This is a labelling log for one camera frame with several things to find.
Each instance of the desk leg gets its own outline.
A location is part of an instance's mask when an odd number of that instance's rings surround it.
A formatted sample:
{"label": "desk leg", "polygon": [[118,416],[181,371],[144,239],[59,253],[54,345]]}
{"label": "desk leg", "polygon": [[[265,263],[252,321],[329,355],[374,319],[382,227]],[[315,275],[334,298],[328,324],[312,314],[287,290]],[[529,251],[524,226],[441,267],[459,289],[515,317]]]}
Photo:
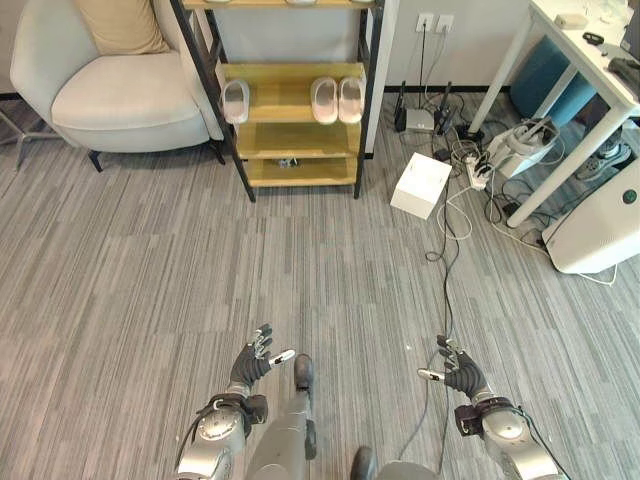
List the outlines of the desk leg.
{"label": "desk leg", "polygon": [[538,110],[536,110],[536,113],[533,114],[533,118],[542,118],[547,113],[549,113],[549,110],[551,110],[553,104],[556,103],[558,98],[560,98],[560,95],[562,95],[562,92],[564,92],[565,88],[567,88],[569,83],[571,83],[571,80],[573,80],[573,77],[576,76],[576,73],[578,73],[578,69],[570,63],[563,74],[560,75],[560,78],[553,86],[551,91],[547,94],[543,102],[540,104]]}
{"label": "desk leg", "polygon": [[600,120],[591,132],[565,158],[535,192],[509,217],[507,225],[515,228],[540,206],[549,196],[575,172],[590,155],[627,119],[629,111],[616,105]]}
{"label": "desk leg", "polygon": [[513,64],[520,54],[520,51],[522,50],[524,42],[529,36],[529,32],[531,31],[532,26],[533,19],[531,18],[531,11],[528,11],[525,19],[522,21],[522,24],[520,25],[520,27],[518,27],[518,33],[511,42],[511,46],[509,47],[509,50],[507,50],[504,60],[502,60],[502,65],[500,65],[496,76],[491,82],[491,86],[489,87],[487,94],[484,96],[484,99],[480,104],[480,108],[478,108],[478,111],[476,112],[476,116],[473,117],[473,122],[471,122],[471,126],[469,127],[470,134],[476,133],[478,130],[480,130],[482,122],[484,122],[484,119],[487,116],[487,113],[489,113],[493,102],[498,96],[498,93],[500,93],[500,88],[504,84],[507,75],[509,75]]}

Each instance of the white desk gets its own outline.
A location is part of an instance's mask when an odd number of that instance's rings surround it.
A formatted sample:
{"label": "white desk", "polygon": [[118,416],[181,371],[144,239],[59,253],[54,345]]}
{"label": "white desk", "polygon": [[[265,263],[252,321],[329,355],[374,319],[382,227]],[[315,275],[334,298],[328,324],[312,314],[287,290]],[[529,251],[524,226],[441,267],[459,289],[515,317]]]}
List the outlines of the white desk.
{"label": "white desk", "polygon": [[[604,23],[601,18],[599,1],[564,1],[530,0],[529,13],[520,24],[505,58],[496,73],[487,94],[478,109],[470,133],[480,129],[491,105],[496,99],[507,75],[511,71],[534,23],[569,59],[569,66],[560,76],[555,86],[544,99],[535,113],[536,117],[546,115],[555,101],[560,97],[569,82],[577,72],[597,90],[600,96],[609,104],[611,110],[602,118],[593,130],[580,142],[569,156],[558,165],[551,175],[531,194],[514,214],[509,217],[507,224],[517,227],[542,202],[544,202],[562,183],[575,172],[580,165],[592,155],[598,147],[622,125],[630,116],[640,115],[640,103],[631,90],[612,73],[606,70],[611,56],[603,57],[600,50],[589,45],[583,38],[585,31],[597,33],[604,37],[606,44],[619,45],[624,35],[624,25],[621,22]],[[589,18],[589,24],[584,30],[561,30],[553,23],[559,13],[580,13]]]}

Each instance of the wooden shelf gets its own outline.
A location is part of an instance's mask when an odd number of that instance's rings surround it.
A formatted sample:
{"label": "wooden shelf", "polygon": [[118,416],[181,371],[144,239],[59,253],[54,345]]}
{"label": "wooden shelf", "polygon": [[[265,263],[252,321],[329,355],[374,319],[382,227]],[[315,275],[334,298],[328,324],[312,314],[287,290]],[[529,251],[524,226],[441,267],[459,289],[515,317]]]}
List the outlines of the wooden shelf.
{"label": "wooden shelf", "polygon": [[356,183],[354,157],[298,160],[297,167],[281,168],[278,160],[249,160],[245,170],[252,187],[302,187]]}
{"label": "wooden shelf", "polygon": [[205,0],[183,0],[186,9],[213,8],[350,8],[363,10],[375,6],[375,2],[360,3],[351,0],[317,0],[308,7],[288,4],[285,0],[231,0],[229,2],[207,2]]}
{"label": "wooden shelf", "polygon": [[359,147],[359,124],[245,123],[238,128],[238,155],[249,160],[357,157]]}
{"label": "wooden shelf", "polygon": [[311,112],[311,84],[329,76],[339,82],[344,77],[360,78],[361,63],[312,64],[224,64],[227,81],[241,78],[249,84],[249,122],[314,122]]}

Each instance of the white slipper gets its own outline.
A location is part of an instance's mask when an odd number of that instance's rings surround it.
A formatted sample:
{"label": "white slipper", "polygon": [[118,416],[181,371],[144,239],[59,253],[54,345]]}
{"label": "white slipper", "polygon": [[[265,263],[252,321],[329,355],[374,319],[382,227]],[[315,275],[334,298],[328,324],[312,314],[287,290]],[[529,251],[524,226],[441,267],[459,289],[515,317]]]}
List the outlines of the white slipper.
{"label": "white slipper", "polygon": [[364,111],[364,82],[346,77],[340,82],[339,116],[343,123],[358,123]]}
{"label": "white slipper", "polygon": [[228,123],[249,120],[249,84],[244,80],[231,80],[222,91],[222,108]]}
{"label": "white slipper", "polygon": [[321,77],[311,84],[311,110],[323,125],[338,119],[338,84],[331,77]]}

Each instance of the white armchair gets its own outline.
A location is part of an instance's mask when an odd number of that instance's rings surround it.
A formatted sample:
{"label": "white armchair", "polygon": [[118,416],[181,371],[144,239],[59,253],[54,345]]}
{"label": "white armchair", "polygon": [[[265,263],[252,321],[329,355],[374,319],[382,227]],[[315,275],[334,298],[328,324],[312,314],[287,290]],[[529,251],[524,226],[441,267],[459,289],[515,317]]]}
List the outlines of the white armchair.
{"label": "white armchair", "polygon": [[100,56],[73,0],[28,0],[22,12],[11,81],[67,142],[90,149],[98,171],[100,152],[223,139],[169,0],[153,6],[168,53]]}

